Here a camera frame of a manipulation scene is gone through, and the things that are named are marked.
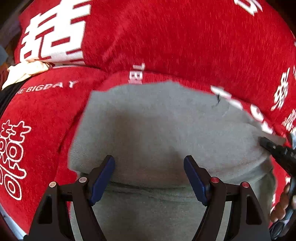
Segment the right hand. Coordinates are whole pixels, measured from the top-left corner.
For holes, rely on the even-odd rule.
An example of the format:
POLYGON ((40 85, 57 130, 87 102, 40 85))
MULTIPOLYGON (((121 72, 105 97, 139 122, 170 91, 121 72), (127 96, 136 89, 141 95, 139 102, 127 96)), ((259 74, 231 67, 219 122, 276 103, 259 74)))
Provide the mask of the right hand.
POLYGON ((290 183, 285 185, 283 192, 280 196, 279 202, 276 204, 275 208, 270 214, 270 221, 272 223, 282 220, 285 217, 286 209, 290 203, 290 198, 288 197, 288 192, 290 190, 290 183))

